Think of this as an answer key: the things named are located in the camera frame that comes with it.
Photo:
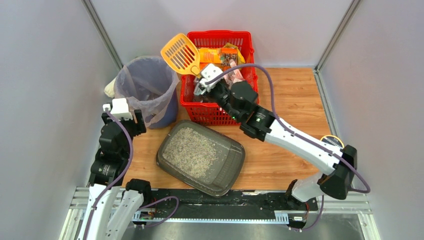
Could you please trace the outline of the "yellow litter scoop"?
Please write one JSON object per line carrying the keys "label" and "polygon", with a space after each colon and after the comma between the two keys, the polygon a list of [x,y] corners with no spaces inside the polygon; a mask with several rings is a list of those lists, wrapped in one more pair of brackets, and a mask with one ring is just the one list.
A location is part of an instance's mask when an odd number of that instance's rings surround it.
{"label": "yellow litter scoop", "polygon": [[194,43],[178,33],[161,49],[160,54],[168,66],[180,75],[200,77],[200,54]]}

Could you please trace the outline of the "grey litter box tray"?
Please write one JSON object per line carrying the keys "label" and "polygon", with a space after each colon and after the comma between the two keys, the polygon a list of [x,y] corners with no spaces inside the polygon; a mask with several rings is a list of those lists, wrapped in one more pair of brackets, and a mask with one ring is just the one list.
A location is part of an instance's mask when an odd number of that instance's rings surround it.
{"label": "grey litter box tray", "polygon": [[212,197],[224,196],[245,162],[236,140],[190,120],[179,121],[156,154],[156,165],[179,181]]}

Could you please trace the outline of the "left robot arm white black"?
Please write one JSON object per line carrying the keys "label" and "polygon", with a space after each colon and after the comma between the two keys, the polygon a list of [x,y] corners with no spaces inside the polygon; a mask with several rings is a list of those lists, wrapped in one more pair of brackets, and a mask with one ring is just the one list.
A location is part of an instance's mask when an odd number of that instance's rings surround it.
{"label": "left robot arm white black", "polygon": [[79,240],[122,239],[138,208],[152,196],[149,181],[133,178],[126,184],[117,209],[112,211],[133,158],[132,140],[147,130],[141,110],[135,110],[132,119],[112,116],[108,111],[101,118],[104,126],[90,168],[89,197]]}

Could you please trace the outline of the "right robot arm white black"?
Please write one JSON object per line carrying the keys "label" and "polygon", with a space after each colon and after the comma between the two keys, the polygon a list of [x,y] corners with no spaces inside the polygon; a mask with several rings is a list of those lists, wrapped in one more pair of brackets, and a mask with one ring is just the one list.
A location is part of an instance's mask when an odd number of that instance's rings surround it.
{"label": "right robot arm white black", "polygon": [[222,110],[240,123],[240,129],[250,138],[282,147],[307,160],[319,169],[319,173],[293,180],[286,190],[286,202],[299,205],[311,198],[327,195],[345,200],[351,190],[354,172],[348,164],[355,164],[357,150],[346,145],[340,148],[322,142],[275,117],[257,104],[258,93],[246,81],[237,82],[228,88],[224,81],[206,88],[197,83],[196,96],[213,99]]}

